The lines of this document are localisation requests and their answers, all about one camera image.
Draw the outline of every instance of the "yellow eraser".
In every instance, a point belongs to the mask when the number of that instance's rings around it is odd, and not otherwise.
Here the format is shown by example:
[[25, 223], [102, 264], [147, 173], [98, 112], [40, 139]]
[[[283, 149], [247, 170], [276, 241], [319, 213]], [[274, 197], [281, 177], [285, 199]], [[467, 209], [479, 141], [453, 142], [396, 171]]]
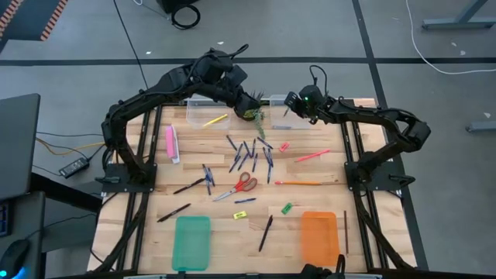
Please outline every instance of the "yellow eraser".
[[232, 215], [235, 220], [247, 217], [246, 212], [238, 212]]

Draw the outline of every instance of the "orange tray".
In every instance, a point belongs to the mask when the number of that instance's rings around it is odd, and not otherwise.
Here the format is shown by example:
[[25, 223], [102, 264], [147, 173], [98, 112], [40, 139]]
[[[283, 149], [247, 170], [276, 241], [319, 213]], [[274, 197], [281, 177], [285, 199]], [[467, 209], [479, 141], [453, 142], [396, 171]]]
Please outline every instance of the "orange tray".
[[339, 256], [338, 222], [332, 212], [303, 212], [301, 248], [306, 264], [334, 267]]

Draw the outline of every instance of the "white cable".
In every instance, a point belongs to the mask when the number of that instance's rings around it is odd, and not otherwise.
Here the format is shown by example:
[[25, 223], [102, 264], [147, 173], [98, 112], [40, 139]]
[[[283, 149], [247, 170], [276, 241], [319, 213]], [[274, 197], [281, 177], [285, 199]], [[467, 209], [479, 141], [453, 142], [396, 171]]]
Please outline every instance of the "white cable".
[[412, 43], [413, 47], [415, 50], [417, 50], [418, 55], [424, 62], [426, 62], [430, 67], [432, 67], [434, 70], [438, 71], [441, 74], [472, 74], [472, 73], [483, 73], [483, 72], [493, 72], [496, 71], [496, 69], [489, 69], [489, 70], [472, 70], [472, 71], [463, 71], [463, 72], [447, 72], [447, 71], [442, 71], [438, 69], [436, 66], [432, 65], [429, 63], [420, 53], [419, 49], [417, 48], [417, 44], [415, 43], [415, 39], [413, 37], [413, 19], [412, 19], [412, 12], [410, 12], [410, 5], [408, 4], [408, 0], [405, 0], [406, 2], [406, 8], [408, 9], [408, 16], [410, 16], [410, 33], [412, 35]]

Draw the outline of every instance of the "black stripe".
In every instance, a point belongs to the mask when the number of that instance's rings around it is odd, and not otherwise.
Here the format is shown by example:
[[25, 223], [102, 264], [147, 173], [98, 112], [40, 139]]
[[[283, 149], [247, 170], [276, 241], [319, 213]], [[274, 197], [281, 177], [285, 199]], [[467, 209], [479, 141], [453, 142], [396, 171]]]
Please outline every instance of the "black stripe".
[[[352, 3], [353, 3], [353, 8], [355, 10], [355, 16], [358, 22], [360, 35], [362, 37], [363, 48], [365, 49], [365, 54], [367, 56], [370, 75], [372, 76], [372, 82], [374, 83], [377, 101], [379, 102], [379, 105], [381, 107], [387, 108], [388, 104], [386, 102], [386, 96], [384, 95], [384, 89], [382, 87], [381, 77], [379, 76], [379, 71], [377, 69], [377, 60], [374, 58], [374, 52], [372, 51], [372, 46], [370, 45], [370, 39], [367, 33], [367, 27], [365, 26], [365, 21], [363, 19], [362, 9], [360, 7], [359, 0], [352, 0]], [[386, 60], [386, 61], [391, 63], [395, 62], [395, 60]], [[388, 142], [391, 142], [393, 140], [389, 133], [387, 133], [387, 139]], [[396, 156], [394, 158], [394, 162], [400, 169], [400, 172], [404, 174], [405, 169], [403, 168], [403, 161], [401, 160], [401, 157]], [[403, 194], [403, 197], [401, 199], [401, 204], [403, 205], [403, 210], [405, 211], [405, 219], [407, 222], [408, 231], [410, 233], [410, 239], [412, 240], [412, 246], [415, 252], [415, 260], [417, 262], [417, 266], [420, 269], [428, 270], [429, 267], [427, 265], [424, 246], [422, 244], [422, 238], [420, 236], [420, 231], [419, 231], [419, 224], [417, 223], [417, 218], [415, 215], [415, 210], [413, 207], [410, 191], [408, 187], [405, 187], [401, 190], [401, 192]]]
[[[6, 41], [0, 42], [0, 52]], [[182, 65], [194, 58], [140, 59], [142, 65]], [[427, 58], [433, 64], [496, 64], [496, 57]], [[286, 63], [327, 63], [327, 64], [424, 64], [421, 58], [365, 58], [365, 57], [243, 57], [236, 58], [239, 64], [286, 64]], [[119, 66], [137, 65], [136, 59], [81, 59], [81, 60], [0, 60], [0, 66]]]

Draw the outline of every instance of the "green eraser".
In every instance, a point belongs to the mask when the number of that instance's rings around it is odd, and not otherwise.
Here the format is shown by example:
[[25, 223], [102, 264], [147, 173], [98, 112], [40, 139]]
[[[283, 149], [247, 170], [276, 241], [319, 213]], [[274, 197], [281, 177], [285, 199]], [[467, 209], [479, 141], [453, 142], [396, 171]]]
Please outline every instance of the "green eraser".
[[286, 213], [288, 213], [292, 207], [293, 205], [290, 202], [288, 202], [288, 204], [281, 210], [281, 212], [286, 215]]

